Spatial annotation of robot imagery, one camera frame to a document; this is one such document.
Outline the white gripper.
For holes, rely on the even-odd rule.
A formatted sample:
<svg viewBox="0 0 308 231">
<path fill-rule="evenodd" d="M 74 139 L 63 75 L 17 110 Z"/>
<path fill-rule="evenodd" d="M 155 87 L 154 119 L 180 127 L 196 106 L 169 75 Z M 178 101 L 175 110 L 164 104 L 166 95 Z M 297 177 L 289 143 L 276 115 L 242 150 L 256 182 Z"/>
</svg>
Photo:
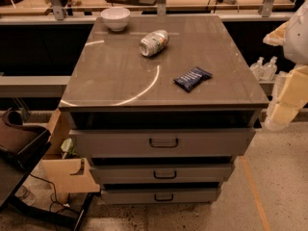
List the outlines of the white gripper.
<svg viewBox="0 0 308 231">
<path fill-rule="evenodd" d="M 308 103 L 308 0 L 263 43 L 283 46 L 286 59 L 296 63 L 289 73 L 280 71 L 272 89 L 265 126 L 271 131 L 286 128 Z"/>
</svg>

